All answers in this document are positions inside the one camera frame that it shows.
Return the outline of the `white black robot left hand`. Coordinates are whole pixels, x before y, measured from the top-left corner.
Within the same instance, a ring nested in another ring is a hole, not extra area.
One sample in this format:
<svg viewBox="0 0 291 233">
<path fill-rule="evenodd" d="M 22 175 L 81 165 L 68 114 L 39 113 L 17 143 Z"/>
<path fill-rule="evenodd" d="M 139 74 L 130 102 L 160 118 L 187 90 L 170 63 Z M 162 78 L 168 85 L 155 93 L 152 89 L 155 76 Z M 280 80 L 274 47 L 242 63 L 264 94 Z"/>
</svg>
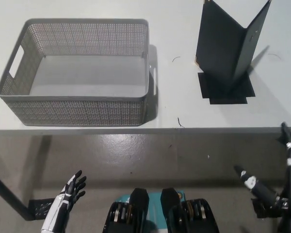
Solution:
<svg viewBox="0 0 291 233">
<path fill-rule="evenodd" d="M 82 170 L 79 170 L 56 196 L 42 225 L 42 233 L 65 233 L 74 204 L 85 195 L 87 177 L 81 175 Z"/>
</svg>

